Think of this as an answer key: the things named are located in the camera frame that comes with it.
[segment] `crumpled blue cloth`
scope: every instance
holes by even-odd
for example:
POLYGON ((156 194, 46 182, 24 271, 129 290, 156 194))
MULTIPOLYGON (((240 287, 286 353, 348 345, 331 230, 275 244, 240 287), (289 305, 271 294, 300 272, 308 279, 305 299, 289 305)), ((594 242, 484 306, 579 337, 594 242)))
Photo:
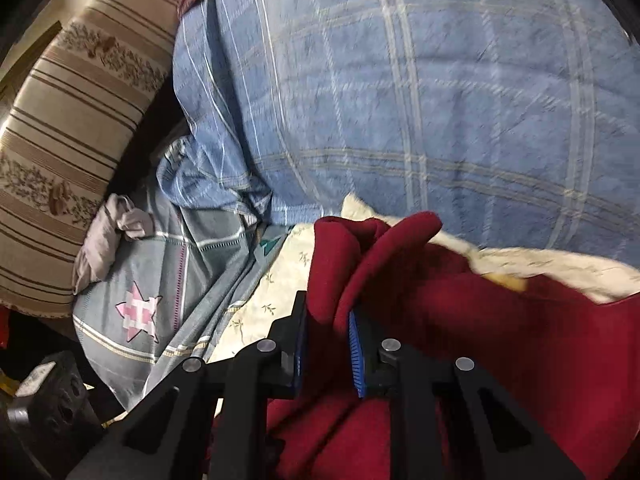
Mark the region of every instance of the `crumpled blue cloth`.
POLYGON ((293 224, 355 192, 640 267, 640 51, 601 0, 204 0, 174 86, 177 205, 293 224))

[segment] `floral pattern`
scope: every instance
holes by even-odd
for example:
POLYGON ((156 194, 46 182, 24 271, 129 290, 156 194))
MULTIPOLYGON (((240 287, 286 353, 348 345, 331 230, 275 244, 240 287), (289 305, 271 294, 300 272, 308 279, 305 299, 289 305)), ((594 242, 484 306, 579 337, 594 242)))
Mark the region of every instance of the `floral pattern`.
POLYGON ((88 229, 100 205, 76 195, 68 182, 50 178, 37 166, 26 166, 0 153, 0 187, 31 207, 52 216, 69 216, 72 225, 88 229))
POLYGON ((99 59, 102 65, 116 72, 120 79, 134 88, 155 94, 166 78, 166 72, 116 38, 83 23, 72 22, 58 35, 59 46, 71 51, 84 52, 90 59, 99 59))

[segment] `pink star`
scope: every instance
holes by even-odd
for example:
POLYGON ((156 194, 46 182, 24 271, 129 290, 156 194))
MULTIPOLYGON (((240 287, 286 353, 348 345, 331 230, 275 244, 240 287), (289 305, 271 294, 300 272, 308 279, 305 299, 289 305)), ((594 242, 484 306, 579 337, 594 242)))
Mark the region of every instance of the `pink star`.
POLYGON ((158 336, 156 335, 154 316, 162 296, 149 297, 145 301, 142 294, 140 294, 138 284, 133 282, 133 286, 127 292, 126 298, 127 301, 118 303, 116 309, 123 318, 122 326, 127 329, 127 342, 142 331, 148 333, 157 343, 158 336))

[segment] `beige crumpled cloth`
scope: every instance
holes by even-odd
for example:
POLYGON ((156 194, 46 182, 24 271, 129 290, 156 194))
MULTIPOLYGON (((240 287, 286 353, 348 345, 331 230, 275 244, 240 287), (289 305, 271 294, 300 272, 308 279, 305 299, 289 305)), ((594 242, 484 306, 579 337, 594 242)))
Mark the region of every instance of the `beige crumpled cloth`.
POLYGON ((154 222, 151 215, 136 208, 129 197, 113 193, 98 209, 76 256, 71 282, 74 294, 85 290, 89 283, 101 282, 107 277, 122 232, 127 240, 144 238, 153 234, 154 222))

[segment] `sofa armrest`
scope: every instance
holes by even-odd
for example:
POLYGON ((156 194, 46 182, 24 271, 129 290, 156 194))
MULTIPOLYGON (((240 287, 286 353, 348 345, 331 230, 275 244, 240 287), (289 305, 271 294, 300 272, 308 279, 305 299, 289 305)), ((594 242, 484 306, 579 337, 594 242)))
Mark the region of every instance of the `sofa armrest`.
POLYGON ((93 0, 47 47, 0 137, 0 303, 68 316, 73 262, 167 77, 178 0, 93 0))

